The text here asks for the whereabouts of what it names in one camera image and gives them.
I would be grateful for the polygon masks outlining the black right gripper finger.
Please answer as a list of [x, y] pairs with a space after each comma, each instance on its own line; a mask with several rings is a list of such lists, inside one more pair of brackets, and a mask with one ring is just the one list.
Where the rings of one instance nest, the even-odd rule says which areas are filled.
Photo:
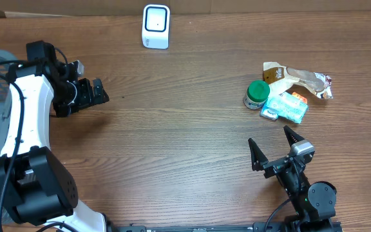
[[304, 140], [304, 138], [301, 135], [297, 134], [289, 126], [284, 126], [283, 130], [285, 132], [285, 136], [287, 138], [289, 146], [292, 146], [293, 144]]
[[263, 166], [266, 165], [269, 160], [266, 158], [264, 153], [261, 151], [257, 143], [252, 139], [248, 139], [250, 151], [251, 151], [251, 165], [253, 171], [262, 171]]

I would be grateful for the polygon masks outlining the brown pancake snack bag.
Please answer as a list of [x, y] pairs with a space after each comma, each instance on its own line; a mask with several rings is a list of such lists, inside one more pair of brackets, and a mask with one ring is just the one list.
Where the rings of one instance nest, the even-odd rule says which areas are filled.
[[297, 70], [277, 62], [264, 62], [263, 80], [269, 85], [269, 97], [275, 97], [293, 85], [305, 87], [319, 99], [332, 99], [329, 75], [306, 70]]

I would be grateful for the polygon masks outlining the teal tissue pack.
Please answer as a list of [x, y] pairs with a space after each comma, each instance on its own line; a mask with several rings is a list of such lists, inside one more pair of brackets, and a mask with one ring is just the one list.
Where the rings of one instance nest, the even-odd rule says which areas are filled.
[[265, 106], [262, 108], [260, 116], [272, 121], [276, 121], [278, 119], [278, 114]]

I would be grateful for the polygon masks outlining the light green snack bag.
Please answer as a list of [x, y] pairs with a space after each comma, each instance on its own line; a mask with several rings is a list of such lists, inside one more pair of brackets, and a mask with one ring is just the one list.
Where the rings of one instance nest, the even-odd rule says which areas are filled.
[[309, 108], [306, 103], [287, 92], [270, 97], [265, 103], [265, 106], [276, 113], [279, 117], [284, 117], [296, 124], [302, 122], [302, 119]]

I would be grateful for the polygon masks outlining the green lid jar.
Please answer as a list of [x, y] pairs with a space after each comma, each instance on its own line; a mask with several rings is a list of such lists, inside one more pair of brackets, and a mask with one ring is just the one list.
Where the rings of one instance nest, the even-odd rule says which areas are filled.
[[269, 85], [265, 81], [257, 80], [250, 83], [247, 88], [243, 103], [251, 110], [261, 108], [270, 94]]

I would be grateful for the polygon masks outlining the orange snack packet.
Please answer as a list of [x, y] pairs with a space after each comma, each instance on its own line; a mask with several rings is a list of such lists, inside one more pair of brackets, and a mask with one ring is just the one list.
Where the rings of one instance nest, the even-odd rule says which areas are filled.
[[308, 100], [304, 96], [302, 96], [302, 95], [300, 95], [300, 94], [298, 94], [296, 92], [293, 92], [292, 93], [292, 96], [295, 97], [295, 98], [297, 98], [297, 99], [299, 99], [301, 102], [304, 102], [305, 104], [308, 104]]

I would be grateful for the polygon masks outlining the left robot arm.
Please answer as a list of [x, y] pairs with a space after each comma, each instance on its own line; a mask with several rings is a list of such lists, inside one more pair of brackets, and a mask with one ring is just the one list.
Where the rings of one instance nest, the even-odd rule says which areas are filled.
[[103, 213], [79, 199], [71, 173], [52, 153], [50, 112], [68, 117], [108, 102], [100, 79], [85, 79], [83, 64], [69, 62], [54, 45], [26, 45], [25, 60], [7, 61], [10, 120], [0, 151], [0, 231], [3, 213], [39, 231], [112, 231]]

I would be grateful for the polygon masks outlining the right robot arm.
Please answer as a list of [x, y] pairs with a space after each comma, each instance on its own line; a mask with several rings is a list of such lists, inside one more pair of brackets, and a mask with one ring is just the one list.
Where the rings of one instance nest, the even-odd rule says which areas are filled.
[[288, 126], [283, 130], [290, 146], [288, 154], [269, 161], [255, 141], [248, 139], [251, 151], [251, 166], [254, 171], [263, 171], [266, 179], [276, 177], [288, 199], [280, 204], [266, 222], [255, 222], [254, 231], [342, 231], [336, 215], [337, 190], [329, 182], [311, 184], [304, 170], [312, 161], [315, 147]]

